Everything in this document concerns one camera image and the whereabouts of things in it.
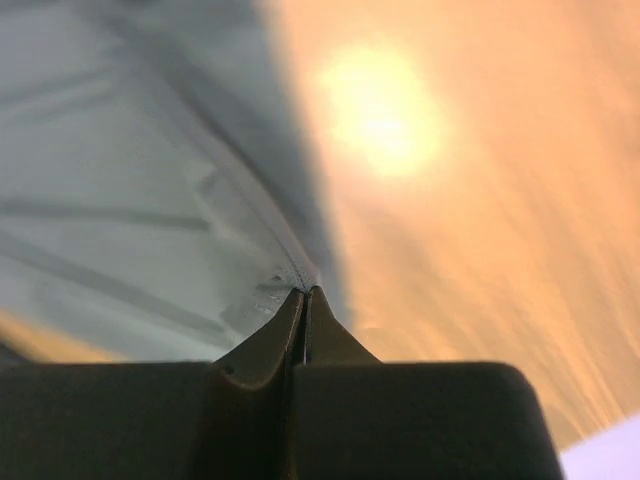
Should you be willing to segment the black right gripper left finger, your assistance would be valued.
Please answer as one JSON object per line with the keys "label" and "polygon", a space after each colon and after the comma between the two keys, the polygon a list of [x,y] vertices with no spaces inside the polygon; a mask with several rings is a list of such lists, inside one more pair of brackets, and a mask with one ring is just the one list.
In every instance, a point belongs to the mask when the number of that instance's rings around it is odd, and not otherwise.
{"label": "black right gripper left finger", "polygon": [[292,291],[216,361],[27,363],[1,372],[5,479],[279,479]]}

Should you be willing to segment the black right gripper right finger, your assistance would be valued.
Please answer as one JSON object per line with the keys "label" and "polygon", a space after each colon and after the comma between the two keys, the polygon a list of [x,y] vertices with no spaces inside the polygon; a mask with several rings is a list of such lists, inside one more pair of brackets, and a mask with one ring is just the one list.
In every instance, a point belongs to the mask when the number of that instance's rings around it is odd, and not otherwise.
{"label": "black right gripper right finger", "polygon": [[293,372],[301,479],[559,479],[538,397],[501,362],[384,363],[307,297]]}

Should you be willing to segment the dark grey t shirt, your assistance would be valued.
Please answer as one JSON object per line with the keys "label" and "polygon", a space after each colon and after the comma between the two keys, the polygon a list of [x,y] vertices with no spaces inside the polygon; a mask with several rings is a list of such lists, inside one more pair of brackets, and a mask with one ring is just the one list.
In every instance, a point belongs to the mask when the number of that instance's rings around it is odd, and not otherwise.
{"label": "dark grey t shirt", "polygon": [[316,286],[350,326],[254,2],[2,3],[4,311],[132,360],[213,360]]}

